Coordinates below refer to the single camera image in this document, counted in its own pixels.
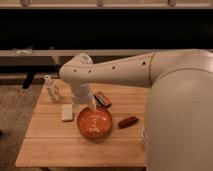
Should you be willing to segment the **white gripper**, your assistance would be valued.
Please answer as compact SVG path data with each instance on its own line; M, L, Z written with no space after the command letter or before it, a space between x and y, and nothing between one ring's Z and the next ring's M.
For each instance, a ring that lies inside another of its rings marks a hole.
M74 102L72 105L74 114L79 113L78 104L86 104L88 102L89 102L88 107L93 111L96 110L96 103L94 99L92 99L93 93L89 84L73 84L71 86L71 91L72 91L72 100Z

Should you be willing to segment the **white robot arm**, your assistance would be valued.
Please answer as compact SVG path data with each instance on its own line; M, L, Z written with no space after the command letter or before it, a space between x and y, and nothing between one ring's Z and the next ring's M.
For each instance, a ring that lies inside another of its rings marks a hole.
M147 171L213 171L213 53L165 50L98 64L81 53L59 75L80 104L92 83L148 88Z

